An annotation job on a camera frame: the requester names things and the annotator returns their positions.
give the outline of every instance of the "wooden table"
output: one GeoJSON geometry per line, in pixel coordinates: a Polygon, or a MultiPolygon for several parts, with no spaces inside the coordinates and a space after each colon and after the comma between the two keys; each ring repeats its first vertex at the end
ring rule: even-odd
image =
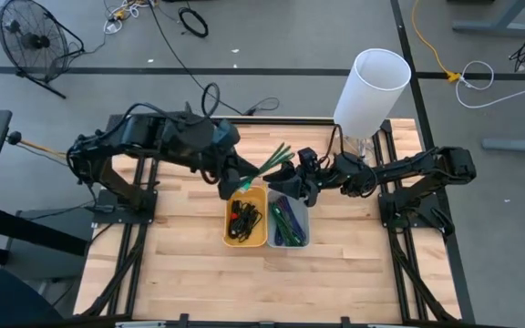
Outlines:
{"type": "MultiPolygon", "coordinates": [[[[391,123],[400,159],[421,150],[414,120],[391,123]]],[[[281,142],[323,155],[332,130],[279,125],[239,129],[242,140],[236,148],[254,165],[263,164],[281,142]]],[[[113,165],[132,181],[136,160],[119,157],[113,165]]],[[[222,242],[225,202],[215,186],[187,168],[163,162],[158,180],[158,207],[143,254],[135,319],[178,320],[189,313],[193,321],[339,323],[349,316],[353,323],[401,322],[378,192],[352,199],[339,190],[322,191],[309,209],[311,243],[304,250],[233,249],[222,242]]],[[[75,313],[90,306],[115,271],[122,229],[113,226],[91,246],[75,313]]],[[[442,236],[433,229],[413,229],[413,235],[423,280],[447,311],[459,317],[442,236]]],[[[118,313],[124,308],[127,280],[118,313]]],[[[413,289],[406,276],[405,281],[416,317],[413,289]]]]}

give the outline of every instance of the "fan stand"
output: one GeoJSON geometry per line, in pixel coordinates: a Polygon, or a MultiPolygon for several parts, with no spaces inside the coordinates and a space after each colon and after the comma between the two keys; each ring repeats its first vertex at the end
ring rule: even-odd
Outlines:
{"type": "Polygon", "coordinates": [[[48,83],[44,83],[44,82],[36,80],[35,78],[33,78],[33,77],[29,76],[28,74],[26,74],[26,72],[24,72],[21,69],[18,69],[17,72],[15,72],[15,74],[18,77],[25,77],[25,78],[27,78],[28,80],[36,83],[37,85],[43,87],[44,89],[50,91],[51,93],[53,93],[55,95],[61,97],[62,99],[66,99],[66,96],[64,96],[64,94],[60,93],[58,90],[56,90],[53,87],[51,87],[50,85],[48,85],[48,83]]]}
{"type": "MultiPolygon", "coordinates": [[[[74,33],[72,33],[72,31],[70,31],[68,28],[66,28],[65,26],[63,26],[60,22],[58,22],[56,20],[56,18],[52,15],[52,14],[49,14],[47,13],[46,14],[46,17],[51,19],[55,24],[57,24],[58,26],[60,26],[63,30],[67,31],[71,36],[73,36],[77,41],[78,43],[80,44],[80,48],[73,51],[73,52],[70,52],[68,54],[65,54],[63,56],[60,56],[57,58],[57,60],[59,59],[62,59],[62,58],[65,58],[65,57],[70,57],[70,56],[79,56],[80,54],[84,54],[85,53],[85,50],[84,50],[84,42],[82,42],[82,40],[80,39],[80,37],[78,37],[77,35],[75,35],[74,33]]],[[[66,73],[67,72],[67,69],[64,68],[62,73],[66,73]]],[[[61,92],[59,92],[58,90],[54,89],[53,87],[51,87],[48,83],[51,81],[50,80],[46,80],[46,82],[42,82],[42,81],[39,81],[33,77],[31,77],[29,74],[27,74],[23,69],[17,69],[17,72],[15,72],[15,74],[18,76],[18,77],[25,77],[27,78],[28,80],[34,82],[35,84],[43,87],[44,89],[52,92],[53,94],[63,98],[63,99],[66,99],[66,96],[64,94],[62,94],[61,92]]]]}

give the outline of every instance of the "yellow cable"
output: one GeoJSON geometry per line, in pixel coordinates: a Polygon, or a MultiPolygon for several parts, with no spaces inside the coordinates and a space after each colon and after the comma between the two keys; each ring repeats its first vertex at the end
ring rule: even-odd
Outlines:
{"type": "Polygon", "coordinates": [[[441,67],[441,69],[445,72],[445,74],[447,74],[447,80],[449,82],[455,82],[457,80],[459,80],[459,78],[461,77],[460,73],[455,73],[455,72],[451,72],[450,70],[446,69],[444,66],[443,66],[443,63],[441,63],[441,60],[440,58],[438,57],[438,53],[437,53],[437,50],[431,45],[428,43],[427,40],[425,40],[425,38],[420,34],[420,32],[418,31],[418,28],[417,28],[417,23],[415,22],[415,15],[416,15],[416,12],[417,12],[417,7],[418,7],[418,1],[419,0],[415,0],[415,4],[413,5],[412,7],[412,16],[411,16],[411,20],[412,20],[412,26],[413,28],[415,29],[415,32],[417,32],[417,36],[418,38],[420,39],[420,41],[422,41],[425,45],[427,45],[431,50],[433,50],[433,54],[435,54],[435,58],[437,59],[437,63],[438,65],[441,67]]]}
{"type": "Polygon", "coordinates": [[[51,154],[51,155],[54,155],[54,156],[58,156],[60,157],[61,159],[65,159],[66,158],[66,153],[64,152],[61,152],[61,151],[55,151],[53,149],[49,149],[49,148],[46,148],[46,147],[43,147],[43,146],[39,146],[33,142],[29,142],[27,140],[21,140],[19,141],[20,144],[23,144],[25,146],[28,146],[28,147],[31,147],[33,149],[37,149],[37,150],[40,150],[40,151],[44,151],[48,154],[51,154]]]}

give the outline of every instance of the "plastic bin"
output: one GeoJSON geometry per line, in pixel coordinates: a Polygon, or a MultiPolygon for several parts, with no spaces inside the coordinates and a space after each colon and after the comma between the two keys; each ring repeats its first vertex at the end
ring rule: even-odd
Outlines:
{"type": "MultiPolygon", "coordinates": [[[[279,197],[285,196],[279,191],[275,190],[269,190],[268,199],[269,202],[273,202],[279,199],[279,197]]],[[[277,245],[274,242],[274,234],[277,231],[277,223],[274,221],[273,215],[269,214],[268,222],[269,222],[269,235],[267,238],[267,244],[271,247],[275,248],[288,248],[288,249],[302,249],[305,248],[307,245],[309,245],[309,240],[311,239],[311,225],[309,222],[309,210],[305,206],[305,204],[302,201],[293,199],[291,197],[285,196],[289,200],[289,205],[291,206],[291,210],[293,210],[293,214],[295,218],[297,219],[297,222],[299,222],[299,225],[301,226],[301,229],[303,229],[303,232],[305,233],[305,236],[307,239],[305,240],[304,246],[284,246],[284,245],[277,245]]]]}
{"type": "Polygon", "coordinates": [[[227,246],[230,247],[259,247],[266,243],[267,232],[267,213],[268,202],[266,198],[266,188],[259,186],[251,186],[246,192],[234,192],[232,197],[226,203],[226,218],[224,220],[224,238],[222,239],[227,246]],[[238,242],[237,239],[232,239],[228,236],[228,225],[230,224],[230,215],[232,213],[232,202],[240,200],[242,202],[250,202],[262,214],[261,221],[252,229],[251,236],[243,242],[238,242]]]}

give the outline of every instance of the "fan grille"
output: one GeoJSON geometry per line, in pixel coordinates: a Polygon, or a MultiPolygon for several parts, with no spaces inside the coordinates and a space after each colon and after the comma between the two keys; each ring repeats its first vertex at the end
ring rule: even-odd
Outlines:
{"type": "Polygon", "coordinates": [[[48,82],[65,71],[67,41],[52,14],[31,0],[8,0],[0,8],[0,42],[12,63],[48,82]]]}

